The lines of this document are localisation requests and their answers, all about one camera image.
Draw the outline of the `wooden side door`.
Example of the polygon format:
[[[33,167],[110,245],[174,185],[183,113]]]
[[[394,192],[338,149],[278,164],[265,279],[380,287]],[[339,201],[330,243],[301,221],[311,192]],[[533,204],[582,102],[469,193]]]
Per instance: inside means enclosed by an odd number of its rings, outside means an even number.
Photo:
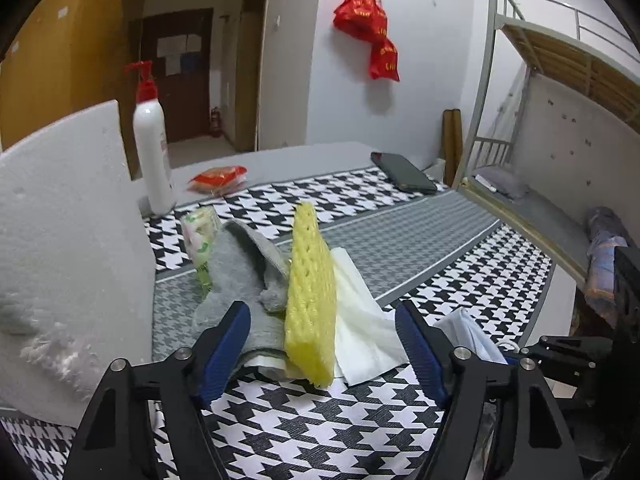
[[[238,152],[256,150],[260,71],[267,0],[242,0],[236,44],[234,145]]]

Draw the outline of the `houndstooth table cloth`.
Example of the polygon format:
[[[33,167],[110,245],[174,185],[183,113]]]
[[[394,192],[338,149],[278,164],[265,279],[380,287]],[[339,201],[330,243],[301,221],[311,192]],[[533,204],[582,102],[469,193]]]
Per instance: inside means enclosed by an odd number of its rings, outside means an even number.
[[[235,479],[397,479],[440,422],[395,333],[411,302],[481,354],[526,338],[553,266],[532,242],[461,194],[396,191],[373,168],[248,188],[219,218],[291,247],[297,204],[317,211],[337,284],[336,372],[318,389],[270,356],[249,360],[205,416]]]

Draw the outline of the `red fire extinguisher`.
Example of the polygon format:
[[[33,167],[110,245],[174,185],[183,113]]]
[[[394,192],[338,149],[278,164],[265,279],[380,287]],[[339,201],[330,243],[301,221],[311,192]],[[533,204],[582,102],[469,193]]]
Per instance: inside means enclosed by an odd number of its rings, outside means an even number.
[[[220,109],[218,107],[214,107],[210,110],[209,133],[214,138],[220,138],[221,136],[224,135],[224,128],[222,128]]]

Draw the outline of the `metal bunk bed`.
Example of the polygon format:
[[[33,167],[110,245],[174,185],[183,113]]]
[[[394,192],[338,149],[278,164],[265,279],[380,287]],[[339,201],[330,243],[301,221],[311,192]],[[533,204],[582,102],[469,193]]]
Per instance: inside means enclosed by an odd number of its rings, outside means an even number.
[[[454,183],[531,238],[577,283],[589,209],[639,232],[639,46],[604,0],[474,0]],[[512,200],[482,177],[508,167]]]

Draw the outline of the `green white tissue pack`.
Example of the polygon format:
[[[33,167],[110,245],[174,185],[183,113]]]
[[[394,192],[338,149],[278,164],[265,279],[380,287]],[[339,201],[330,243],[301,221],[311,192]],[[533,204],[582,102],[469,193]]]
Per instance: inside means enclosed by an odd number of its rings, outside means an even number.
[[[185,214],[180,219],[184,246],[191,259],[198,282],[206,296],[212,289],[212,279],[208,272],[208,259],[221,222],[212,206],[200,207]]]

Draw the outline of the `red plastic bag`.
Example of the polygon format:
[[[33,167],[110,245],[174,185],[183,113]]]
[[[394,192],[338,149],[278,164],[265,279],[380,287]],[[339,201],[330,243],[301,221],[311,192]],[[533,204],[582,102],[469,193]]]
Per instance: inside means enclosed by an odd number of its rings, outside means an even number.
[[[333,25],[370,46],[368,71],[373,80],[399,82],[398,51],[388,38],[388,19],[378,0],[343,0],[334,9]]]

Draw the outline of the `red snack packet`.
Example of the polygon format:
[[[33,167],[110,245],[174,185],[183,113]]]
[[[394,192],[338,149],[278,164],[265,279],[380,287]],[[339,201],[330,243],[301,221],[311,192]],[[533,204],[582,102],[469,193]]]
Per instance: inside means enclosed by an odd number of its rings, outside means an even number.
[[[189,190],[201,194],[223,196],[239,188],[246,180],[244,166],[209,168],[197,174],[189,182]]]

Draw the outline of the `white tissue sheet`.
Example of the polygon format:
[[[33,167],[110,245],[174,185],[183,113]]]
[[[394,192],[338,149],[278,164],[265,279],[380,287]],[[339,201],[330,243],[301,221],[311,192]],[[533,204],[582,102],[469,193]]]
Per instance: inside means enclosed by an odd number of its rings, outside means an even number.
[[[335,361],[349,387],[409,362],[395,328],[344,248],[330,251],[336,284]]]

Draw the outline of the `blue face mask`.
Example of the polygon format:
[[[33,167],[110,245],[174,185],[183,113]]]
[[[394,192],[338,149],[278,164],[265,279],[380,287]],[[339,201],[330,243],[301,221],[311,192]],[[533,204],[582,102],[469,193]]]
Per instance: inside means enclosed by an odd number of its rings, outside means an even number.
[[[457,308],[434,323],[454,347],[464,347],[482,361],[506,364],[498,346],[483,332],[464,307]]]

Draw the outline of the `white red pump bottle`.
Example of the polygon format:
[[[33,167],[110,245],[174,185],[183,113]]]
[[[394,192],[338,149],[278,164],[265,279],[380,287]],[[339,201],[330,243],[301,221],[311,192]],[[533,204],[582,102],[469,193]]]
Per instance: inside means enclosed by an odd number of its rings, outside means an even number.
[[[138,61],[125,66],[136,70],[138,82],[132,126],[142,178],[153,214],[168,214],[176,204],[168,159],[165,114],[158,98],[151,61]]]

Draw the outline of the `grey sock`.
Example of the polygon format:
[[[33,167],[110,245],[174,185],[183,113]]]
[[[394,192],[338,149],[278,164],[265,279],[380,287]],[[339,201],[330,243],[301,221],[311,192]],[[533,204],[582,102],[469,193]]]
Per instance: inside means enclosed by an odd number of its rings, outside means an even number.
[[[235,301],[250,309],[242,357],[284,355],[288,262],[268,238],[236,220],[227,221],[207,260],[212,289],[195,309],[193,330],[217,325]]]

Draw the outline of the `wooden wardrobe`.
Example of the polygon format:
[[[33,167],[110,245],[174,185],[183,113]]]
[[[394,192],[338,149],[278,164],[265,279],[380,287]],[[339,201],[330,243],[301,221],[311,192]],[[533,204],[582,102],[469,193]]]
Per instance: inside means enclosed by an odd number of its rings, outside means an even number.
[[[132,114],[144,0],[41,0],[1,59],[1,145],[68,115],[119,105],[129,171],[139,169]]]

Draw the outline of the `yellow sponge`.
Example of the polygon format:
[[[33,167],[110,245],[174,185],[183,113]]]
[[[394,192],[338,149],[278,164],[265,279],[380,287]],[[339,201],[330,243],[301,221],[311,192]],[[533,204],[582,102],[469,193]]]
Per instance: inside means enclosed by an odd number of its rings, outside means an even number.
[[[318,226],[314,205],[296,206],[292,231],[284,348],[312,384],[334,379],[337,299],[333,261]]]

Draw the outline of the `black smartphone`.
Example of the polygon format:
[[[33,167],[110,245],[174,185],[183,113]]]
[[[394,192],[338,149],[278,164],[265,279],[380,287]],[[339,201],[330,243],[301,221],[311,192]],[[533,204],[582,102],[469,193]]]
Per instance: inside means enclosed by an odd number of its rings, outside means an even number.
[[[423,194],[438,192],[436,184],[402,155],[372,152],[370,159],[401,191]]]

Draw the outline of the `white styrofoam box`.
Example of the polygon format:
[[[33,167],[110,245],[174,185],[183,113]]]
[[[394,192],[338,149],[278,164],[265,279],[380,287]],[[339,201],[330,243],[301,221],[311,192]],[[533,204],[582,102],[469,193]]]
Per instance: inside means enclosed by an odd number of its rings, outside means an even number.
[[[1,156],[1,397],[77,426],[108,364],[152,354],[155,259],[118,105],[48,125]]]

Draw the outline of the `grey pillow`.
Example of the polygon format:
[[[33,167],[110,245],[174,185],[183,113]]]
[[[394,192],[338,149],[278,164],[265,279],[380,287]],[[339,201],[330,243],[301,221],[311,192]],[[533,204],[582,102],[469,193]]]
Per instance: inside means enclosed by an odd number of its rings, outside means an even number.
[[[474,177],[482,177],[502,195],[519,200],[529,192],[529,186],[508,167],[486,166],[475,171]]]

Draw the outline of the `dark brown entrance door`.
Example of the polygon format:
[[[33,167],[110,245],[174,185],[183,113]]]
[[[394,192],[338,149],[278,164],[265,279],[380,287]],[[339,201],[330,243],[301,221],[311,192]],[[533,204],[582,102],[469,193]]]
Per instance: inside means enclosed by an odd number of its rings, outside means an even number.
[[[136,61],[152,63],[152,77],[170,143],[206,136],[214,10],[155,14],[129,22]]]

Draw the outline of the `patterned folded blanket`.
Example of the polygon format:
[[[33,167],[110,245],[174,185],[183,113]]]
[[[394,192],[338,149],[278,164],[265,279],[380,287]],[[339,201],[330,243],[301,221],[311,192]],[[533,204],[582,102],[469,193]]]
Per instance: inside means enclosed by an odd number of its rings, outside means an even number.
[[[586,229],[589,238],[587,256],[589,269],[585,286],[588,306],[614,328],[615,311],[615,248],[637,247],[620,217],[605,206],[588,210]]]

